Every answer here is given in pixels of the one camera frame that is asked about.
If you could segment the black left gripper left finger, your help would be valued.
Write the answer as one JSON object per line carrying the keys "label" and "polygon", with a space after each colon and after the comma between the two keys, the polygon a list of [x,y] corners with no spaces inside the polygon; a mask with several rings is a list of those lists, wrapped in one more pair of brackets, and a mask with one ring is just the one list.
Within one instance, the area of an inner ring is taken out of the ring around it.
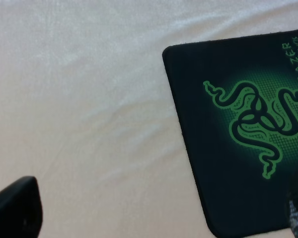
{"label": "black left gripper left finger", "polygon": [[24,176],[0,191],[0,238],[37,238],[43,208],[37,179]]}

